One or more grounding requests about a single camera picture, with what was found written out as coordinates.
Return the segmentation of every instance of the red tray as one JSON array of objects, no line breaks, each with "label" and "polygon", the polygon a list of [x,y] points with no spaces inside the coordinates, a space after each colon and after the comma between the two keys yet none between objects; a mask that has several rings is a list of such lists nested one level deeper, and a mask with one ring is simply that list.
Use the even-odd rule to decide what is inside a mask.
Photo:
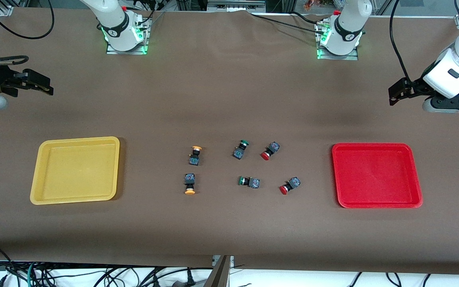
[{"label": "red tray", "polygon": [[338,143],[332,148],[337,201],[345,208],[422,205],[412,150],[404,143]]}]

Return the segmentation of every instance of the yellow tray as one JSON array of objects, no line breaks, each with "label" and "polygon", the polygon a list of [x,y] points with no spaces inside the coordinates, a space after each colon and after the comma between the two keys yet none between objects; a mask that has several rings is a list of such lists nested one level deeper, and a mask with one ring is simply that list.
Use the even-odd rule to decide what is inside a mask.
[{"label": "yellow tray", "polygon": [[38,205],[110,200],[119,156],[113,136],[48,140],[38,149],[29,199]]}]

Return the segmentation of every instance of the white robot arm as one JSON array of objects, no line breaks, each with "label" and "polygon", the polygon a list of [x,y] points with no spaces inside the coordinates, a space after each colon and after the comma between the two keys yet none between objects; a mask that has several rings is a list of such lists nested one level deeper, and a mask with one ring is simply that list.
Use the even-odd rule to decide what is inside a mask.
[{"label": "white robot arm", "polygon": [[124,10],[118,0],[80,0],[95,13],[106,40],[117,51],[129,51],[144,40],[143,17]]},{"label": "white robot arm", "polygon": [[[459,0],[455,0],[459,13]],[[429,96],[423,109],[429,112],[459,112],[459,36],[437,60],[426,69],[420,79],[408,83],[402,78],[389,88],[389,103],[403,98]]]},{"label": "white robot arm", "polygon": [[347,55],[359,44],[362,28],[373,7],[370,0],[349,0],[340,15],[332,15],[330,32],[320,44],[335,55]]}]

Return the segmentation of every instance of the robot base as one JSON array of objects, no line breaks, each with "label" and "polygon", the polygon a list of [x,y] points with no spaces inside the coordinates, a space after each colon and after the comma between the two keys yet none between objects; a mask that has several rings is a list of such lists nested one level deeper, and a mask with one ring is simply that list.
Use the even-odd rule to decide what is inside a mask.
[{"label": "robot base", "polygon": [[349,60],[349,61],[356,61],[359,59],[359,54],[357,53],[357,47],[353,48],[353,50],[346,55],[335,55],[331,53],[326,47],[324,47],[320,42],[324,37],[326,37],[330,33],[330,22],[329,19],[324,19],[322,21],[318,21],[315,24],[315,31],[322,31],[324,34],[316,34],[316,54],[317,58],[319,59],[328,59],[328,60]]},{"label": "robot base", "polygon": [[[137,21],[141,22],[143,20],[143,16],[137,14]],[[137,44],[134,48],[130,49],[129,51],[118,51],[114,49],[109,42],[107,44],[106,54],[108,55],[146,55],[148,53],[148,44],[150,42],[150,32],[151,32],[151,25],[153,23],[152,19],[149,19],[145,24],[140,26],[136,26],[137,29],[142,29],[142,31],[137,32],[139,36],[142,36],[143,41]]]}]

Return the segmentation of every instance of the plastic tray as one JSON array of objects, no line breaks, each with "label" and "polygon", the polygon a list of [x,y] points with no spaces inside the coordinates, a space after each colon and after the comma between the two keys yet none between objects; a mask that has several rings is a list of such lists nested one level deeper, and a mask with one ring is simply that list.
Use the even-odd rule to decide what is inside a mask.
[{"label": "plastic tray", "polygon": [[29,199],[38,205],[110,200],[119,156],[113,136],[48,140],[38,149]]},{"label": "plastic tray", "polygon": [[412,150],[404,143],[338,143],[332,148],[337,200],[346,208],[422,205]]}]

